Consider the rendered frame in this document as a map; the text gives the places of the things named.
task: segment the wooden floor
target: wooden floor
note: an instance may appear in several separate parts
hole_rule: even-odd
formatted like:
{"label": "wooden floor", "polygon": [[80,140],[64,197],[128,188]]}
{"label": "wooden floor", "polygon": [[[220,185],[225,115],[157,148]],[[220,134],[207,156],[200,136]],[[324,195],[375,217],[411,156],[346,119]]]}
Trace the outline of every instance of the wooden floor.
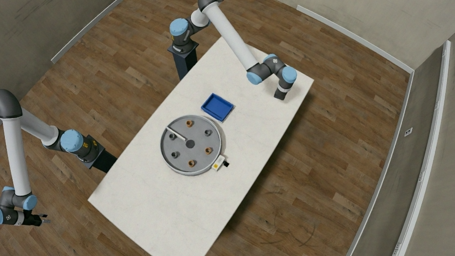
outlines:
{"label": "wooden floor", "polygon": [[[179,82],[166,50],[169,24],[188,17],[195,2],[124,0],[22,106],[50,125],[92,135],[118,157]],[[245,42],[315,82],[207,255],[343,256],[379,179],[409,74],[285,4],[227,0],[221,9]],[[198,56],[219,37],[213,26],[194,35]],[[0,185],[13,185],[0,138]],[[23,138],[36,211],[52,224],[0,225],[0,255],[148,255],[87,202],[104,173]]]}

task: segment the blue joint cap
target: blue joint cap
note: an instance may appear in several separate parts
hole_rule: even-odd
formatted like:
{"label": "blue joint cap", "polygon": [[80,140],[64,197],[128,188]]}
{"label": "blue joint cap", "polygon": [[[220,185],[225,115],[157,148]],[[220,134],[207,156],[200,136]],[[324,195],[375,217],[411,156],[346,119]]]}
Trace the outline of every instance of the blue joint cap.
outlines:
{"label": "blue joint cap", "polygon": [[272,57],[276,57],[275,54],[269,54],[267,55],[267,57],[264,58],[263,62],[266,60],[266,59],[269,59],[269,58],[272,58]]}
{"label": "blue joint cap", "polygon": [[169,30],[174,37],[183,34],[188,29],[188,21],[184,18],[175,19],[171,22]]}
{"label": "blue joint cap", "polygon": [[284,67],[281,75],[283,76],[283,79],[286,81],[286,83],[289,84],[294,83],[295,79],[297,79],[297,72],[290,66]]}
{"label": "blue joint cap", "polygon": [[24,210],[30,211],[37,205],[38,198],[35,195],[30,195],[25,199],[24,206],[22,207]]}
{"label": "blue joint cap", "polygon": [[260,78],[253,72],[247,72],[246,77],[248,78],[248,81],[250,81],[250,83],[252,83],[253,85],[258,85],[262,82],[262,78]]}
{"label": "blue joint cap", "polygon": [[14,188],[13,188],[13,187],[5,186],[5,187],[3,187],[2,192],[5,191],[5,190],[14,190]]}
{"label": "blue joint cap", "polygon": [[64,132],[60,138],[60,145],[67,152],[78,151],[83,142],[84,138],[82,135],[73,129]]}

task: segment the white table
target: white table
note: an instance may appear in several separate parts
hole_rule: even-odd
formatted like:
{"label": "white table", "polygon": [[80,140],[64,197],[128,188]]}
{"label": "white table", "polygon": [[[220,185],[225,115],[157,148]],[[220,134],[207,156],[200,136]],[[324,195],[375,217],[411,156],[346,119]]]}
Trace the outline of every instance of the white table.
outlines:
{"label": "white table", "polygon": [[[250,47],[260,61],[267,55]],[[305,98],[313,79],[298,72],[284,101],[278,78],[255,86],[226,42],[219,39],[133,138],[89,198],[123,233],[153,256],[203,256],[253,185]],[[221,124],[201,110],[215,93],[235,105]],[[230,163],[218,172],[184,176],[160,152],[175,118],[208,117],[222,134]]]}

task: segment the wall outlet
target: wall outlet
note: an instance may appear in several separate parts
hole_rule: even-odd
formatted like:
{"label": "wall outlet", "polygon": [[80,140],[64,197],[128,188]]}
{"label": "wall outlet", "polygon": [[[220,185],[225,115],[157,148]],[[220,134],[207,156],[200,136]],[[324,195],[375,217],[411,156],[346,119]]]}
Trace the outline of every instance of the wall outlet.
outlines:
{"label": "wall outlet", "polygon": [[412,127],[404,132],[404,137],[408,136],[412,132]]}

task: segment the gray wall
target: gray wall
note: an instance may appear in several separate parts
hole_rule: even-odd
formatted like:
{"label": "gray wall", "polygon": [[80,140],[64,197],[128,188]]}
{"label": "gray wall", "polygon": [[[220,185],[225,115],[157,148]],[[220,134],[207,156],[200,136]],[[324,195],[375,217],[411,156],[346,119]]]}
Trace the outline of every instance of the gray wall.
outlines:
{"label": "gray wall", "polygon": [[[441,60],[442,46],[414,72],[395,151],[376,204],[354,250],[355,256],[392,255],[398,242],[428,143]],[[412,133],[404,137],[405,130],[411,127]]]}
{"label": "gray wall", "polygon": [[23,98],[51,58],[114,0],[0,0],[0,89]]}
{"label": "gray wall", "polygon": [[449,40],[452,46],[441,130],[407,256],[455,255],[455,35]]}
{"label": "gray wall", "polygon": [[455,0],[278,0],[350,30],[416,69],[455,33]]}

